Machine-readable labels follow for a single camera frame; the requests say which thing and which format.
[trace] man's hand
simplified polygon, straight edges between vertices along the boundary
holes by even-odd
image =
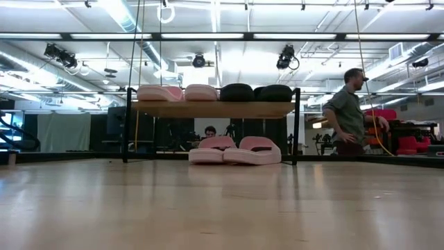
[[[352,135],[352,134],[342,132],[342,133],[338,133],[338,136],[345,143],[349,143],[349,142],[354,143],[354,142],[356,142],[356,137],[354,135]]]
[[[390,129],[390,125],[389,125],[388,121],[383,117],[378,117],[377,120],[378,120],[381,128],[383,128],[386,132],[388,132]]]

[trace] wooden floor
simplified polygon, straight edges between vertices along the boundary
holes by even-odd
[[[83,160],[0,171],[1,250],[444,249],[444,171]]]

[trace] yellow cord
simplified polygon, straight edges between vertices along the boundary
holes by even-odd
[[[145,25],[145,0],[144,0],[144,7],[142,8],[142,35],[140,38],[140,63],[139,63],[139,88],[140,88],[140,83],[142,81],[142,47],[143,47],[143,43],[144,43],[144,25]],[[134,148],[135,151],[137,153],[137,135],[139,134],[139,111],[137,111],[136,114],[136,129],[135,129],[135,135],[134,135]]]
[[[364,77],[366,77],[366,70],[364,67],[364,57],[362,56],[362,46],[361,46],[361,33],[359,31],[359,19],[358,19],[358,10],[357,10],[357,2],[355,1],[355,18],[356,18],[356,27],[357,27],[357,33],[358,33],[358,43],[359,43],[359,53],[361,55],[361,63],[362,63],[362,73]],[[370,90],[368,89],[368,84],[366,82],[366,89],[367,89],[367,95],[368,95],[368,101],[370,102],[370,107],[372,109],[372,116],[373,116],[373,126],[375,127],[375,134],[376,134],[376,140],[381,146],[383,150],[385,150],[386,153],[388,153],[390,156],[394,156],[389,150],[387,150],[384,145],[382,145],[381,141],[379,140],[379,135],[377,133],[377,125],[376,125],[376,116],[375,116],[375,110],[373,109],[373,103],[371,99]]]

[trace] wooden shelf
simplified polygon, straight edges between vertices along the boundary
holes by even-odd
[[[279,119],[294,110],[294,103],[138,101],[133,108],[153,117]]]

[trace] person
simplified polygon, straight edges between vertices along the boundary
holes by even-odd
[[[361,90],[367,80],[362,69],[349,69],[344,74],[345,86],[323,106],[324,116],[334,129],[332,141],[339,155],[364,153],[364,124],[373,123],[373,116],[361,111],[355,92]],[[376,117],[376,123],[389,130],[389,123],[383,117]]]
[[[213,126],[208,126],[205,128],[205,137],[212,138],[216,136],[216,129]]]

